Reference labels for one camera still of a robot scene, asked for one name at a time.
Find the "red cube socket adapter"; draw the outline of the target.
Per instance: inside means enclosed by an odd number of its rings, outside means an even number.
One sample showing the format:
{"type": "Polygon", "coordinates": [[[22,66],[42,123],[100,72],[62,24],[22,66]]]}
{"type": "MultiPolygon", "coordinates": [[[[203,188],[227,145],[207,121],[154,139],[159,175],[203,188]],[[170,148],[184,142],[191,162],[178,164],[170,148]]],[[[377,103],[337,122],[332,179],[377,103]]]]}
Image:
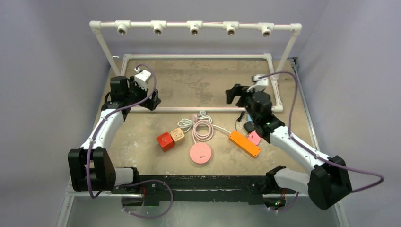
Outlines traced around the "red cube socket adapter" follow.
{"type": "Polygon", "coordinates": [[[168,132],[164,132],[163,134],[159,135],[157,137],[157,142],[164,152],[167,152],[175,146],[173,138],[168,132]]]}

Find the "orange power strip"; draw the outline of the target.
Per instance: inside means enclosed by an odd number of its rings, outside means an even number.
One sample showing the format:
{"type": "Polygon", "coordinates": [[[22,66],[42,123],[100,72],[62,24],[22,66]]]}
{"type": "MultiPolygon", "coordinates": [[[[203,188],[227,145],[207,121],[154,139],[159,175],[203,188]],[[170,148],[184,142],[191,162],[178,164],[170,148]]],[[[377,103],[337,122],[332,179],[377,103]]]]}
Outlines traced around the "orange power strip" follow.
{"type": "MultiPolygon", "coordinates": [[[[201,110],[196,115],[198,117],[201,117],[201,116],[205,116],[207,114],[206,114],[206,112],[204,110],[201,110]]],[[[178,126],[178,128],[181,128],[185,134],[190,132],[191,133],[191,138],[192,138],[192,123],[193,123],[192,122],[192,117],[190,119],[182,118],[177,123],[177,126],[178,126]]],[[[250,157],[255,158],[255,157],[257,157],[259,155],[261,149],[258,146],[254,145],[252,142],[250,142],[247,137],[245,137],[244,135],[242,135],[238,131],[236,131],[236,130],[229,131],[229,130],[223,128],[223,127],[215,125],[213,123],[213,119],[212,119],[212,125],[214,126],[214,131],[218,130],[218,131],[221,131],[221,132],[227,134],[227,137],[228,137],[229,141],[232,142],[234,145],[236,145],[238,148],[240,148],[242,151],[244,151],[246,154],[248,154],[250,157]]],[[[198,132],[201,133],[201,134],[205,134],[207,132],[207,129],[206,129],[205,126],[199,126],[198,127],[198,132]]]]}

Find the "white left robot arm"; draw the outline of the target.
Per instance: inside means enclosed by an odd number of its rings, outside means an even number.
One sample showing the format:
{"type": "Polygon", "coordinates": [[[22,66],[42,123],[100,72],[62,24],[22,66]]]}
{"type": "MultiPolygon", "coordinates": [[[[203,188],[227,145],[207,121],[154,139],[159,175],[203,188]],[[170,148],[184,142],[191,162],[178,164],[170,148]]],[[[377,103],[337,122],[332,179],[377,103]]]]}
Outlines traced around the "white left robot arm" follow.
{"type": "Polygon", "coordinates": [[[115,168],[108,155],[112,141],[134,106],[155,110],[161,100],[155,87],[148,88],[149,71],[130,78],[112,77],[98,123],[88,139],[68,153],[71,184],[77,192],[110,191],[122,185],[128,193],[140,190],[141,180],[134,167],[115,168]]]}

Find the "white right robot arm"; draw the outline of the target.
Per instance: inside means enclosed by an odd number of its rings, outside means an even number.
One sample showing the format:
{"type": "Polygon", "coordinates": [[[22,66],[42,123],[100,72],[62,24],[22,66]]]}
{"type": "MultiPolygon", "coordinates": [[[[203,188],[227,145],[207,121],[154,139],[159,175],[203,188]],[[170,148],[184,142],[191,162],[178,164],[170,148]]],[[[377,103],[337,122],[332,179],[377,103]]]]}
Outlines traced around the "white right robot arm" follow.
{"type": "Polygon", "coordinates": [[[258,136],[281,149],[305,170],[305,173],[278,166],[266,173],[265,192],[278,192],[282,188],[307,194],[321,210],[332,205],[352,192],[345,161],[315,151],[293,134],[289,127],[272,112],[270,95],[263,91],[248,92],[248,86],[234,84],[226,90],[226,103],[231,104],[239,97],[236,106],[243,107],[250,115],[258,136]]]}

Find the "beige cube socket adapter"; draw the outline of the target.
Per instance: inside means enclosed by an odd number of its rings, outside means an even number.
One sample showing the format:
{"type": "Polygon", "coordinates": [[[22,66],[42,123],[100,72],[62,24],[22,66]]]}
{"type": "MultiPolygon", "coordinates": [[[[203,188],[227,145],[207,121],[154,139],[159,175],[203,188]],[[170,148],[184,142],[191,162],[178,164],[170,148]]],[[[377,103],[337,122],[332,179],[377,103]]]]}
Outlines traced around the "beige cube socket adapter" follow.
{"type": "Polygon", "coordinates": [[[181,128],[176,128],[170,131],[170,136],[175,145],[179,145],[185,141],[185,133],[181,128]]]}

